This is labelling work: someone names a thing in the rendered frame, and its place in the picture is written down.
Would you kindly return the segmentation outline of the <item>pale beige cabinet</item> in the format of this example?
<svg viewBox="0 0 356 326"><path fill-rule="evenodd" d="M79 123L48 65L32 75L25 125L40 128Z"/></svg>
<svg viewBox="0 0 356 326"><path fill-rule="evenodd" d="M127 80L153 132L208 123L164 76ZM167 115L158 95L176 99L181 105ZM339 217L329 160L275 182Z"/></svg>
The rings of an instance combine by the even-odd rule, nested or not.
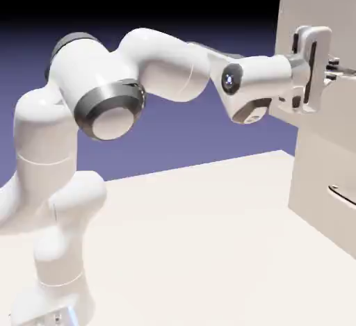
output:
<svg viewBox="0 0 356 326"><path fill-rule="evenodd" d="M356 70L356 0L280 0L275 53L300 25L330 27L331 56ZM356 79L329 85L315 114L270 114L298 128L289 208L356 259Z"/></svg>

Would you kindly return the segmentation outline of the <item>pale beige closed drawer front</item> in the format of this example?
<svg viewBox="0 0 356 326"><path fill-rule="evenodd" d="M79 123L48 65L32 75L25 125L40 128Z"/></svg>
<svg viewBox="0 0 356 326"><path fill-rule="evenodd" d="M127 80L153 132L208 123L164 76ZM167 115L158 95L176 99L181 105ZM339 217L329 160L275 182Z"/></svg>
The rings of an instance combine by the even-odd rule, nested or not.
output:
<svg viewBox="0 0 356 326"><path fill-rule="evenodd" d="M329 185L356 188L356 150L300 130L289 208L356 259L356 210L329 194Z"/></svg>

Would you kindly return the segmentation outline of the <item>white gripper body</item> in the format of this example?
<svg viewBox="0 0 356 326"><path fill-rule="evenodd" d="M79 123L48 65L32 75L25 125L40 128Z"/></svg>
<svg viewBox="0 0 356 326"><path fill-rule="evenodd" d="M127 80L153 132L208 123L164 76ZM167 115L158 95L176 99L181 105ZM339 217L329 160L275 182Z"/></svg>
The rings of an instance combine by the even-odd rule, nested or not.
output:
<svg viewBox="0 0 356 326"><path fill-rule="evenodd" d="M309 64L309 81L304 89L303 111L315 113L326 87L325 72L329 63L332 30L327 26L300 26L299 53Z"/></svg>

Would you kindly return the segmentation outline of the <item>pale beige pulled-out drawer front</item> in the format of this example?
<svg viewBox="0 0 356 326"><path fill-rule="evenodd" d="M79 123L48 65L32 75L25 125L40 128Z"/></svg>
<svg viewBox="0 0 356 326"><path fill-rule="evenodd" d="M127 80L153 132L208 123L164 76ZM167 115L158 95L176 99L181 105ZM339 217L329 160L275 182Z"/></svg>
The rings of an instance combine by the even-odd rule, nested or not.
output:
<svg viewBox="0 0 356 326"><path fill-rule="evenodd" d="M356 70L356 0L280 0L275 53L291 48L291 36L300 25L330 27L330 55ZM356 152L356 79L339 78L330 84L317 113L293 115L274 103L270 114Z"/></svg>

